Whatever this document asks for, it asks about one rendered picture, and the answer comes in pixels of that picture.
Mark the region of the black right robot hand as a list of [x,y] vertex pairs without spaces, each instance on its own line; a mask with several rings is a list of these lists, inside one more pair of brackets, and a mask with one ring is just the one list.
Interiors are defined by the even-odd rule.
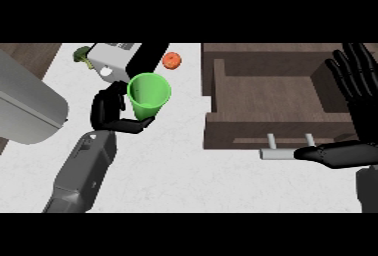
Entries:
[[378,62],[362,43],[345,43],[333,56],[325,64],[346,99],[358,140],[300,148],[294,158],[331,169],[378,165]]

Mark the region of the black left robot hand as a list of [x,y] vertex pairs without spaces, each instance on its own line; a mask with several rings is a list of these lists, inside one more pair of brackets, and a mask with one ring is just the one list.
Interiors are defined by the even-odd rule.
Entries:
[[126,110],[125,96],[129,84],[116,81],[110,87],[98,92],[92,102],[91,124],[95,130],[108,130],[129,134],[139,134],[154,122],[156,117],[142,120],[120,117]]

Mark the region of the green cup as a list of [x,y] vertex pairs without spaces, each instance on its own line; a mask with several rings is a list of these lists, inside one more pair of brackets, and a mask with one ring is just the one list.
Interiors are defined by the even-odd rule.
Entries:
[[156,116],[172,96],[169,81],[156,73],[141,73],[129,82],[127,96],[136,119]]

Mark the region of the open wooden drawer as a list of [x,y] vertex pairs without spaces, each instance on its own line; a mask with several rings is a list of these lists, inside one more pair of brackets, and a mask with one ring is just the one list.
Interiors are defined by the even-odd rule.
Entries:
[[339,43],[204,43],[207,149],[281,148],[358,138],[346,100],[325,60]]

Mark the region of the grey and black toaster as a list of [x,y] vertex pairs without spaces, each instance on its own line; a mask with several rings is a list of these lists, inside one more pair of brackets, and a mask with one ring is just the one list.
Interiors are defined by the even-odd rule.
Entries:
[[129,82],[138,74],[156,71],[169,46],[169,43],[157,42],[96,43],[88,59],[107,82]]

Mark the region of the large grey appliance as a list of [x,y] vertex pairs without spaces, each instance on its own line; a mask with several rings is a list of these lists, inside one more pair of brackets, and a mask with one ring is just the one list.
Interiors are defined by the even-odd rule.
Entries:
[[68,110],[65,98],[0,50],[0,137],[43,142],[63,128]]

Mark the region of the green broccoli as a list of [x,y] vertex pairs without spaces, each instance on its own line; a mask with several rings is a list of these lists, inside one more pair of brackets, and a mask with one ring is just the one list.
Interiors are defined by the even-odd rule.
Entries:
[[88,59],[88,52],[91,50],[89,46],[80,47],[74,52],[74,61],[85,62],[89,68],[94,68],[94,65]]

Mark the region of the orange fruit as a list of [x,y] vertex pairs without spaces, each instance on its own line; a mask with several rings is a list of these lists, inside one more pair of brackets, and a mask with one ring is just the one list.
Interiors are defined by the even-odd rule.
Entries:
[[175,70],[182,64],[182,57],[176,52],[169,52],[163,57],[163,65],[167,69]]

